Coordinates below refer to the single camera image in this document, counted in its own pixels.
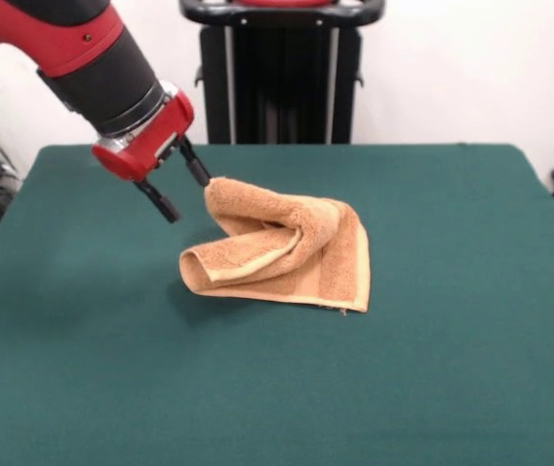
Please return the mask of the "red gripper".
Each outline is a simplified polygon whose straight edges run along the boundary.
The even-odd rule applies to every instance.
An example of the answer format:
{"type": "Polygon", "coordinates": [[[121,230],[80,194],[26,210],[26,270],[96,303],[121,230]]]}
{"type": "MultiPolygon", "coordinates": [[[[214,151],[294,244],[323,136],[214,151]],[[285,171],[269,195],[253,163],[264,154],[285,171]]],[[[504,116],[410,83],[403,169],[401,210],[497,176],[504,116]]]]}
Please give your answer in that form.
{"type": "Polygon", "coordinates": [[[148,180],[147,175],[158,167],[164,152],[179,139],[179,152],[186,167],[201,187],[211,181],[211,174],[196,154],[190,140],[184,136],[194,120],[194,109],[180,90],[165,94],[164,104],[154,116],[136,129],[117,138],[100,138],[91,148],[93,155],[119,178],[134,182],[169,223],[180,219],[171,201],[148,180]]]}

